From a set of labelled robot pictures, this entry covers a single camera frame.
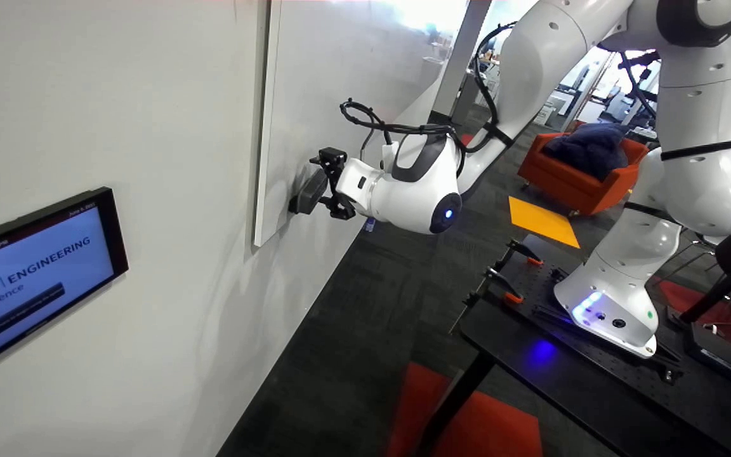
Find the white wall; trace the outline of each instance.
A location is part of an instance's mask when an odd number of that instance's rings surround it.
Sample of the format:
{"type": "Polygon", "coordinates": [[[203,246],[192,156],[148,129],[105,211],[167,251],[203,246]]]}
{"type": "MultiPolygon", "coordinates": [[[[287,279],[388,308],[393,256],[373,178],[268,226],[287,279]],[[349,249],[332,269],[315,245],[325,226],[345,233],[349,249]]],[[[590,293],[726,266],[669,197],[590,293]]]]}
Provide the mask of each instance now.
{"type": "Polygon", "coordinates": [[[132,261],[0,362],[0,457],[217,456],[247,410],[358,231],[251,249],[261,56],[259,0],[0,0],[0,221],[115,187],[132,261]]]}

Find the table leg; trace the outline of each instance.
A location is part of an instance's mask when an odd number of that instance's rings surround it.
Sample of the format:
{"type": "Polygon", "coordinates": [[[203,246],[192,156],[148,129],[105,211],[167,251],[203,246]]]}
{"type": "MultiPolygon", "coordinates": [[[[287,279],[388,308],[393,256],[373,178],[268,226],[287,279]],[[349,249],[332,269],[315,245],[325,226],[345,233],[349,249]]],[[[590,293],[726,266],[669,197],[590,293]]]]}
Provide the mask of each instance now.
{"type": "Polygon", "coordinates": [[[457,418],[457,412],[467,404],[472,392],[489,378],[494,366],[496,366],[496,358],[491,358],[489,354],[481,352],[472,358],[472,363],[467,366],[467,372],[454,385],[450,385],[450,388],[442,397],[435,418],[424,426],[424,434],[423,434],[423,442],[420,442],[420,452],[417,452],[420,457],[435,456],[435,447],[438,447],[442,433],[457,418]]]}

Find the gray floor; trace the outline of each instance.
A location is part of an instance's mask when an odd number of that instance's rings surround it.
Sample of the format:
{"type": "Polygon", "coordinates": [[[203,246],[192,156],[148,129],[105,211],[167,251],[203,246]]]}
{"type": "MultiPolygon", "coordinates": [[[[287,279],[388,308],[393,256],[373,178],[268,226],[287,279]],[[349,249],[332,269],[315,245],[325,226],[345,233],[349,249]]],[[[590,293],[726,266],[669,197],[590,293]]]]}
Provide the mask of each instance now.
{"type": "MultiPolygon", "coordinates": [[[[514,237],[508,194],[537,132],[496,162],[444,237],[392,226],[363,233],[298,331],[221,457],[378,457],[410,362],[454,377],[469,348],[447,336],[461,303],[514,237]]],[[[525,387],[496,372],[482,387],[541,420],[546,456],[613,456],[525,387]]]]}

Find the black table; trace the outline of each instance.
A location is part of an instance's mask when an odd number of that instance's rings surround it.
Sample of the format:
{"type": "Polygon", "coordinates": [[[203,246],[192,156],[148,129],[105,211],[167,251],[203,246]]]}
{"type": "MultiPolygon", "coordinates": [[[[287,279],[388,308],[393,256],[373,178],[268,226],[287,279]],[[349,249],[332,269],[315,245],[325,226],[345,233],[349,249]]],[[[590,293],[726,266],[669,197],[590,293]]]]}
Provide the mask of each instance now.
{"type": "Polygon", "coordinates": [[[423,456],[496,366],[619,456],[731,456],[731,382],[694,362],[671,326],[661,327],[661,346],[678,358],[683,378],[675,385],[565,324],[548,301],[552,273],[571,273],[582,255],[534,237],[525,245],[548,264],[534,269],[514,259],[506,277],[525,303],[511,308],[491,288],[461,324],[478,355],[433,418],[423,456]]]}

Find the red chair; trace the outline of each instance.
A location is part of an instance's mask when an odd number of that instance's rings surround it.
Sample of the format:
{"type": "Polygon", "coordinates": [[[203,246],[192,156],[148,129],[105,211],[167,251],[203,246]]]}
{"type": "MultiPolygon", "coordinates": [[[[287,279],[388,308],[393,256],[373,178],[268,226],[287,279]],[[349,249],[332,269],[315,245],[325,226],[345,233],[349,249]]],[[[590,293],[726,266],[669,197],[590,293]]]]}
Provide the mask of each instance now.
{"type": "Polygon", "coordinates": [[[626,141],[623,150],[629,166],[615,169],[608,181],[598,181],[544,154],[544,147],[560,138],[560,132],[539,134],[518,170],[523,181],[541,189],[548,198],[566,203],[571,211],[584,216],[598,216],[613,207],[619,207],[637,187],[640,162],[648,156],[643,143],[626,141]]]}

